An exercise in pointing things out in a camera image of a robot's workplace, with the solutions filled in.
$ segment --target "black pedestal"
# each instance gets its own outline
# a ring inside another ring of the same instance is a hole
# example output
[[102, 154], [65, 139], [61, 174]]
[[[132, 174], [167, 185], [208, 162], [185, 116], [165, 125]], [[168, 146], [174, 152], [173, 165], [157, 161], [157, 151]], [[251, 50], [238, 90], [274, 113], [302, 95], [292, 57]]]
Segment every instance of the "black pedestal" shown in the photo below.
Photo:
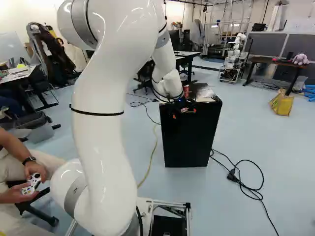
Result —
[[[196, 92], [206, 84], [190, 85]], [[174, 105], [160, 104], [165, 167], [206, 167], [221, 112], [222, 101], [194, 105], [195, 113], [173, 117]]]

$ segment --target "cable plug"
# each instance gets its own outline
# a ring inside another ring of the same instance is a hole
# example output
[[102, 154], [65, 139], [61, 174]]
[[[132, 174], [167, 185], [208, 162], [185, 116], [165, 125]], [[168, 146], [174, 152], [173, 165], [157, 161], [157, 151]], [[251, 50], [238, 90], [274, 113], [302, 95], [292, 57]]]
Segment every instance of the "cable plug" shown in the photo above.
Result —
[[228, 180], [232, 182], [238, 182], [238, 178], [235, 176], [235, 169], [230, 170], [230, 173], [228, 173], [227, 177]]

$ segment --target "gray partition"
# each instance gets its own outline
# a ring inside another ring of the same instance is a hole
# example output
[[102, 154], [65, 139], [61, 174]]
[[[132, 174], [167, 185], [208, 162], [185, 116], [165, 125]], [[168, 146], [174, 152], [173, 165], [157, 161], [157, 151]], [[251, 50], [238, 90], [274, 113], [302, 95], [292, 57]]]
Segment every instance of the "gray partition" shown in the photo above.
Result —
[[309, 60], [315, 61], [315, 35], [313, 34], [290, 34], [283, 51], [283, 57], [288, 52], [305, 53]]
[[287, 33], [250, 33], [245, 46], [245, 52], [248, 52], [251, 39], [252, 44], [252, 55], [262, 55], [279, 57], [285, 43]]

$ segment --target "black band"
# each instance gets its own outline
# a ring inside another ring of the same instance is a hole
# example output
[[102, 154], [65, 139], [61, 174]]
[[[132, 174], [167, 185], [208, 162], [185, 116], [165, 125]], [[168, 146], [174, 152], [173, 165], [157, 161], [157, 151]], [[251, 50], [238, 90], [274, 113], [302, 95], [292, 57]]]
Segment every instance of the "black band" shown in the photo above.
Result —
[[76, 113], [80, 113], [83, 115], [89, 115], [89, 116], [96, 116], [96, 117], [114, 117], [114, 116], [120, 116], [124, 113], [124, 111], [119, 112], [119, 113], [93, 113], [93, 112], [83, 112], [83, 111], [79, 111], [76, 110], [74, 108], [71, 107], [71, 104], [69, 105], [70, 109]]
[[36, 158], [35, 158], [35, 157], [32, 157], [32, 156], [26, 158], [26, 159], [22, 162], [23, 166], [24, 166], [26, 163], [28, 163], [29, 161], [36, 161]]
[[89, 1], [87, 2], [87, 10], [85, 11], [85, 18], [86, 18], [86, 20], [87, 20], [87, 25], [88, 25], [88, 28], [89, 28], [89, 30], [90, 30], [90, 32], [91, 32], [91, 35], [93, 36], [93, 38], [94, 38], [95, 41], [97, 42], [97, 39], [95, 38], [95, 36], [94, 36], [94, 34], [93, 34], [92, 30], [91, 30], [90, 23], [89, 23], [89, 18], [88, 18], [88, 5], [89, 5]]
[[158, 32], [158, 33], [161, 33], [167, 26], [167, 22], [165, 23], [165, 26]]

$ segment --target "hand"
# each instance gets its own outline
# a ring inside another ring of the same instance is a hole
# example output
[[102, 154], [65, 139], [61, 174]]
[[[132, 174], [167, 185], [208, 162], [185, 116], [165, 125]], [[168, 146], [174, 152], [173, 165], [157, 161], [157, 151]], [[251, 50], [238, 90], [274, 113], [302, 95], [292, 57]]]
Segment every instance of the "hand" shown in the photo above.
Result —
[[0, 194], [0, 203], [2, 204], [14, 204], [22, 203], [33, 200], [38, 194], [37, 191], [33, 192], [30, 195], [22, 195], [21, 189], [28, 187], [29, 183], [23, 183], [20, 185], [15, 185], [12, 188], [9, 188], [4, 193]]
[[26, 178], [28, 179], [34, 173], [40, 173], [41, 181], [44, 183], [47, 179], [47, 171], [45, 167], [37, 164], [34, 161], [29, 161], [25, 164], [24, 173]]

